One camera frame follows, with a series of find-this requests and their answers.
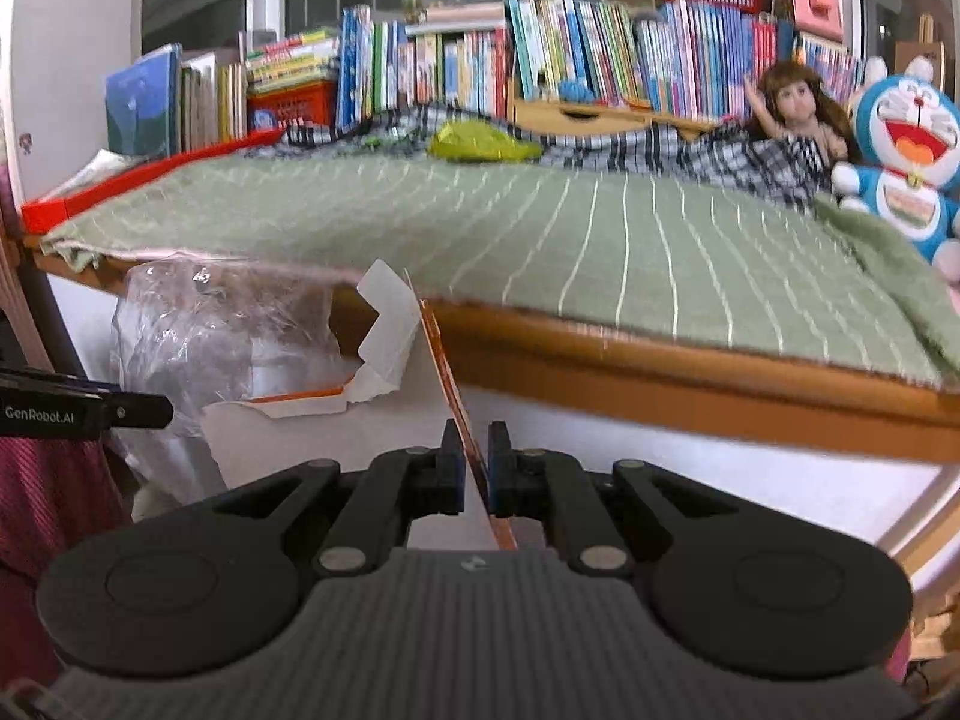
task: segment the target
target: doll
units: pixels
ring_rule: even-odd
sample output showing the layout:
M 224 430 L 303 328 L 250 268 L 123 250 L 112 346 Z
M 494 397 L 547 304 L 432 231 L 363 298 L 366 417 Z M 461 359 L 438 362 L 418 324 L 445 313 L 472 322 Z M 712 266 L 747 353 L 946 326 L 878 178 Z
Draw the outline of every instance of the doll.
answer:
M 860 161 L 860 150 L 846 111 L 829 98 L 815 70 L 799 62 L 776 62 L 760 84 L 743 79 L 752 109 L 747 131 L 755 138 L 813 138 L 827 167 L 837 160 Z

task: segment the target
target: wooden drawer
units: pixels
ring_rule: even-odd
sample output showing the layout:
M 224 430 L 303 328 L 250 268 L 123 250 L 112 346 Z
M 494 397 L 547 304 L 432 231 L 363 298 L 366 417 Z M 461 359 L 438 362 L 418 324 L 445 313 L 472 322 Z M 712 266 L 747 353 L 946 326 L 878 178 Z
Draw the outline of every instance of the wooden drawer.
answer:
M 527 132 L 582 138 L 646 129 L 654 122 L 658 122 L 677 127 L 683 138 L 692 141 L 714 127 L 713 124 L 706 122 L 694 122 L 692 119 L 680 119 L 653 111 L 638 111 L 631 108 L 607 108 L 604 105 L 555 103 L 555 101 L 544 100 L 531 103 L 511 93 L 507 95 L 507 118 Z

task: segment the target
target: white wall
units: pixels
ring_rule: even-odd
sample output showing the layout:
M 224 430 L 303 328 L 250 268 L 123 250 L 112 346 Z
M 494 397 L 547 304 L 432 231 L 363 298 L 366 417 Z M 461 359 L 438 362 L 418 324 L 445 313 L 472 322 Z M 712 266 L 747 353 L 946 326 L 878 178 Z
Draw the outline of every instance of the white wall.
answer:
M 133 0 L 13 0 L 5 49 L 13 197 L 49 191 L 107 146 L 104 78 L 131 61 Z M 16 146 L 29 134 L 32 150 Z
M 13 0 L 0 0 L 0 68 L 10 66 L 10 38 L 13 29 Z M 10 83 L 8 75 L 0 73 L 0 125 L 11 120 Z M 5 129 L 4 148 L 10 153 L 4 154 L 5 162 L 13 162 L 13 128 Z

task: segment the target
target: red bed rail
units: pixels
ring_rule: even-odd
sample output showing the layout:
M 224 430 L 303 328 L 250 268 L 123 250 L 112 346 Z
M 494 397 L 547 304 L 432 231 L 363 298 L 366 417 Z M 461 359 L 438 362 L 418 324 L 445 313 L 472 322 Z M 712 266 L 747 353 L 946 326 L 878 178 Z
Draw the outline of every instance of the red bed rail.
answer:
M 84 211 L 89 211 L 95 205 L 99 205 L 111 197 L 117 197 L 125 191 L 138 189 L 144 184 L 149 184 L 162 175 L 167 175 L 171 170 L 176 170 L 177 167 L 182 167 L 200 159 L 226 156 L 245 146 L 270 146 L 280 139 L 283 132 L 283 128 L 261 130 L 237 141 L 218 143 L 216 146 L 198 148 L 196 151 L 176 154 L 167 159 L 157 160 L 157 162 L 147 162 L 146 165 L 134 167 L 132 170 L 122 173 L 122 175 L 109 178 L 101 184 L 79 191 L 69 197 L 30 200 L 25 202 L 20 209 L 24 230 L 32 235 L 46 235 L 56 225 L 63 224 L 69 218 L 82 214 Z

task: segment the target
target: picture book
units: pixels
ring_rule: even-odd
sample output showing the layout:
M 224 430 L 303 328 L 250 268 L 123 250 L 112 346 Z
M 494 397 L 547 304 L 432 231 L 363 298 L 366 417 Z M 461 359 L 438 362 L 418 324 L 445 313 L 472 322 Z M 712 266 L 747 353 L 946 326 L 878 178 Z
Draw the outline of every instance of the picture book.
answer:
M 164 46 L 107 78 L 107 145 L 127 156 L 179 150 L 181 47 Z

